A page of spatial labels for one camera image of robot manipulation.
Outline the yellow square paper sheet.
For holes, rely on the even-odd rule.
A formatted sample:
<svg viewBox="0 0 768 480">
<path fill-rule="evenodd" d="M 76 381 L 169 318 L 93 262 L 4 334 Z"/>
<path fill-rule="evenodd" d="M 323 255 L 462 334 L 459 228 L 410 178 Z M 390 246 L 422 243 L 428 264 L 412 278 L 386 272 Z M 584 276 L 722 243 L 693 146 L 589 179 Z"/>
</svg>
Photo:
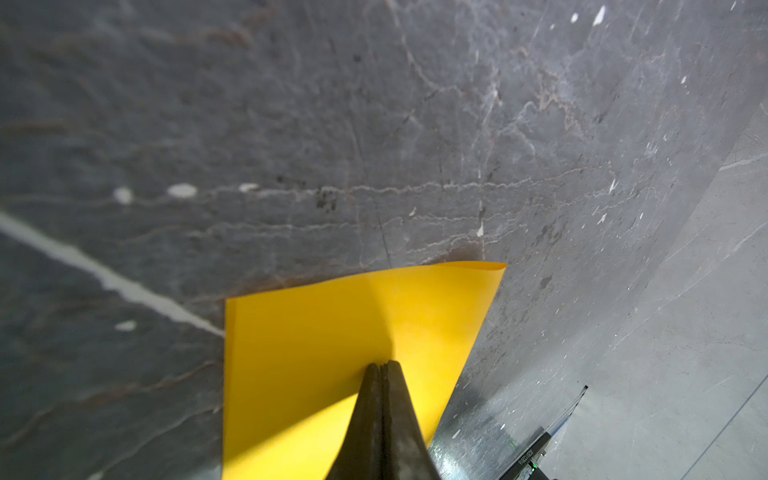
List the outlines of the yellow square paper sheet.
<svg viewBox="0 0 768 480">
<path fill-rule="evenodd" d="M 229 299 L 223 477 L 325 477 L 366 367 L 389 360 L 431 441 L 504 272 L 448 262 Z"/>
</svg>

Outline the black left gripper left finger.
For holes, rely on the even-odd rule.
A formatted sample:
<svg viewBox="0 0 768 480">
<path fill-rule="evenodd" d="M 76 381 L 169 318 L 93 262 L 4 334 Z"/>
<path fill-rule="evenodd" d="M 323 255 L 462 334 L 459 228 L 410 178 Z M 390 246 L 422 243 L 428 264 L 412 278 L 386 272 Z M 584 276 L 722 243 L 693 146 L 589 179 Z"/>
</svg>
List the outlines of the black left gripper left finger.
<svg viewBox="0 0 768 480">
<path fill-rule="evenodd" d="M 327 479 L 383 478 L 383 389 L 381 367 L 370 364 L 350 422 Z"/>
</svg>

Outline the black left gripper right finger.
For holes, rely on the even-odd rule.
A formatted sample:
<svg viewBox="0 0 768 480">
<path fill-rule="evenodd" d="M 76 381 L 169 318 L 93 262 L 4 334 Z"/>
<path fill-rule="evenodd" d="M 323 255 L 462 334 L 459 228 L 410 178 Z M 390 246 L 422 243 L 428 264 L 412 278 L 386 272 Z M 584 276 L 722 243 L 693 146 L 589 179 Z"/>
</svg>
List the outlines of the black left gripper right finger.
<svg viewBox="0 0 768 480">
<path fill-rule="evenodd" d="M 439 479 L 418 423 L 401 365 L 382 367 L 383 478 Z"/>
</svg>

